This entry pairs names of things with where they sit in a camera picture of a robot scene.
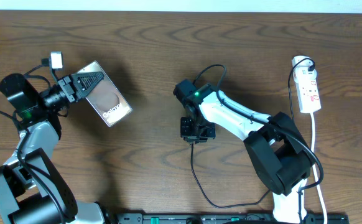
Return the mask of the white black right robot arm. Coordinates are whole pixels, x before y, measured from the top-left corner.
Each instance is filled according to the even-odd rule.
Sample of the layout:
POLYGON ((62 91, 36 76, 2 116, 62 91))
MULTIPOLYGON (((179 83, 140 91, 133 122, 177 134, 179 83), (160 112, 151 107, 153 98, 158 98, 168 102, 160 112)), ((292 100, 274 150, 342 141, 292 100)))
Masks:
POLYGON ((316 158, 290 117, 262 114, 229 99, 210 84, 197 88, 183 80, 173 94, 186 110, 180 136, 195 145, 215 138, 219 125, 242 140, 255 172, 273 193, 273 216, 279 222, 302 223, 304 190, 316 158))

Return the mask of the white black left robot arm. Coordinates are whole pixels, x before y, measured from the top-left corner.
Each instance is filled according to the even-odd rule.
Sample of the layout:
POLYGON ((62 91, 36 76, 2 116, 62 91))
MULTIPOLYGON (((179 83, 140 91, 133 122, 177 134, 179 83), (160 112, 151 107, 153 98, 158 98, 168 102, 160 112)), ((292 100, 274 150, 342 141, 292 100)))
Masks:
POLYGON ((4 223, 112 223, 99 203, 79 202, 50 160, 61 137, 59 111, 84 99, 102 72, 67 75, 43 92, 28 75, 2 79, 0 92, 15 111, 10 116, 20 141, 0 166, 0 216, 4 223))

